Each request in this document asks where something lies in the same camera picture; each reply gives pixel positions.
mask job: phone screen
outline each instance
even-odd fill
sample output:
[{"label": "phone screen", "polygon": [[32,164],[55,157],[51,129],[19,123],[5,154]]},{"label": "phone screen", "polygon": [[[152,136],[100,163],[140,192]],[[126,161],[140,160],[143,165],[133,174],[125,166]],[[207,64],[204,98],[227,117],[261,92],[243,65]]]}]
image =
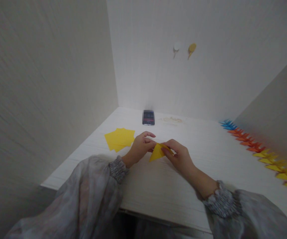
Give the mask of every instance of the phone screen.
[{"label": "phone screen", "polygon": [[154,125],[154,112],[153,112],[153,110],[144,110],[143,111],[142,124]]}]

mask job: stack of yellow paper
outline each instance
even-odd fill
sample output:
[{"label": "stack of yellow paper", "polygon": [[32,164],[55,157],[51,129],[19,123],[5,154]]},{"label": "stack of yellow paper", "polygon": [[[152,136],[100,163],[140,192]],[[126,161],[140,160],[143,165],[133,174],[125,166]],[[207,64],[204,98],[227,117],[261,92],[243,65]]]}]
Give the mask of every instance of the stack of yellow paper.
[{"label": "stack of yellow paper", "polygon": [[105,134],[109,149],[114,149],[116,152],[118,152],[124,147],[130,147],[134,141],[134,132],[134,130],[118,128],[111,133]]}]

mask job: wrist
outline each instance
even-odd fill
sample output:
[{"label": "wrist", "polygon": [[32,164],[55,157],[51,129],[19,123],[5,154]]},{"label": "wrist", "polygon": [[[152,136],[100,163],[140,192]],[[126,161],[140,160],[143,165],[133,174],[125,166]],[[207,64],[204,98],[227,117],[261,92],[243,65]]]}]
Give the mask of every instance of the wrist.
[{"label": "wrist", "polygon": [[125,156],[121,157],[123,163],[125,164],[126,168],[131,168],[134,165],[134,162],[132,160],[132,157],[128,154]]}]

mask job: yellow origami paper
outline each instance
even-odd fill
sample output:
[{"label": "yellow origami paper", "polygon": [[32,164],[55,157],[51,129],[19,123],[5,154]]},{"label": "yellow origami paper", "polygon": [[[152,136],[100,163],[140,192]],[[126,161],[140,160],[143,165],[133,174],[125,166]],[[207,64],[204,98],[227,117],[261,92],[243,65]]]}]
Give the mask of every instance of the yellow origami paper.
[{"label": "yellow origami paper", "polygon": [[114,149],[116,152],[118,152],[126,146],[130,147],[134,141],[134,133],[134,130],[118,128],[111,133],[105,134],[109,150]]},{"label": "yellow origami paper", "polygon": [[150,160],[149,162],[162,158],[164,155],[163,151],[161,150],[161,148],[166,148],[172,155],[174,155],[174,153],[172,152],[171,149],[169,149],[167,146],[165,146],[164,144],[159,144],[157,143],[157,145],[154,147],[153,152],[151,154]]}]

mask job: smocked cuff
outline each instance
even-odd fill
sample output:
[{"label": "smocked cuff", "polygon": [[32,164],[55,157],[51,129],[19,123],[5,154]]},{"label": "smocked cuff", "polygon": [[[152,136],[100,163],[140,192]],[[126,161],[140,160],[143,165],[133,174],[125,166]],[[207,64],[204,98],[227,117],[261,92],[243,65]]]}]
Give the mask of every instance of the smocked cuff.
[{"label": "smocked cuff", "polygon": [[118,157],[111,163],[109,163],[110,175],[121,184],[124,177],[127,175],[129,169],[126,168],[121,157]]},{"label": "smocked cuff", "polygon": [[212,194],[203,204],[213,213],[221,218],[240,215],[242,211],[241,204],[233,194],[224,187],[222,181],[217,181],[219,189]]}]

